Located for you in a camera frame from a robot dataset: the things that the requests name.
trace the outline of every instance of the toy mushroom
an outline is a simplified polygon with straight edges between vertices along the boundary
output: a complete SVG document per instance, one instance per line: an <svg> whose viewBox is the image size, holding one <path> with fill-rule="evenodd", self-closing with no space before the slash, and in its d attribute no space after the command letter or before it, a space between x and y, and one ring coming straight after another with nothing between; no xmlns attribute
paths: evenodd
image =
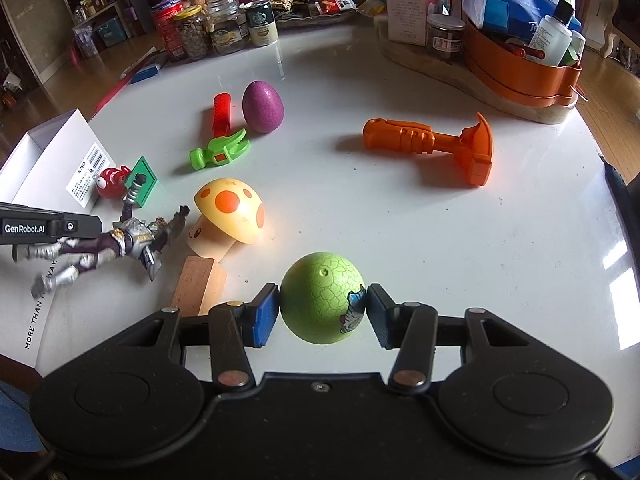
<svg viewBox="0 0 640 480"><path fill-rule="evenodd" d="M253 244L264 226L262 200L234 178L212 180L193 199L202 214L187 243L200 257L220 261L235 241Z"/></svg>

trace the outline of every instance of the blue storage bin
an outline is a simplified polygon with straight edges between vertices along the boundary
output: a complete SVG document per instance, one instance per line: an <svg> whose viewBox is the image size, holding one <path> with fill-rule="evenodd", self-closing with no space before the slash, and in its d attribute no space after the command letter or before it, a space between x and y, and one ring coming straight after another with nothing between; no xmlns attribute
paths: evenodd
<svg viewBox="0 0 640 480"><path fill-rule="evenodd" d="M120 23L120 19L116 16L109 21L104 22L97 27L95 31L100 34L106 46L113 46L127 39L127 34Z"/></svg>

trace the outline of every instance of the orange storage tray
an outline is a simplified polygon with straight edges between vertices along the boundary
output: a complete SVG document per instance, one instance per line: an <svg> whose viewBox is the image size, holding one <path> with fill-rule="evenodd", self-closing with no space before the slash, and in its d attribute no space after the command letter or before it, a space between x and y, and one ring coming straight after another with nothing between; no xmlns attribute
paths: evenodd
<svg viewBox="0 0 640 480"><path fill-rule="evenodd" d="M522 59L480 32L469 20L464 37L465 63L476 77L498 95L533 108L568 106L581 67L545 66Z"/></svg>

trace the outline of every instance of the barcode label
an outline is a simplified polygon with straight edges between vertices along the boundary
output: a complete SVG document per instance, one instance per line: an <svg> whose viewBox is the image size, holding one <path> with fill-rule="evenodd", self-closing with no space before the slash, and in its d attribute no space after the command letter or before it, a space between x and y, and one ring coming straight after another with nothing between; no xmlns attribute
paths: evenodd
<svg viewBox="0 0 640 480"><path fill-rule="evenodd" d="M94 142L66 186L66 190L82 207L86 207L92 196L97 193L95 181L110 163L107 155Z"/></svg>

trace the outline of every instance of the red canister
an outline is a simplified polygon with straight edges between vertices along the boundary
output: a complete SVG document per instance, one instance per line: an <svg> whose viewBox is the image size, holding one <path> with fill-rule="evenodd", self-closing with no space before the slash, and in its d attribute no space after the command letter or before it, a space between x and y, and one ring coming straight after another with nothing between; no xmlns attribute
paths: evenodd
<svg viewBox="0 0 640 480"><path fill-rule="evenodd" d="M154 20L156 30L160 34L164 47L172 61L187 57L187 53L182 46L180 32L178 32L174 22L174 14L182 9L181 0L163 0L151 9L151 17Z"/></svg>

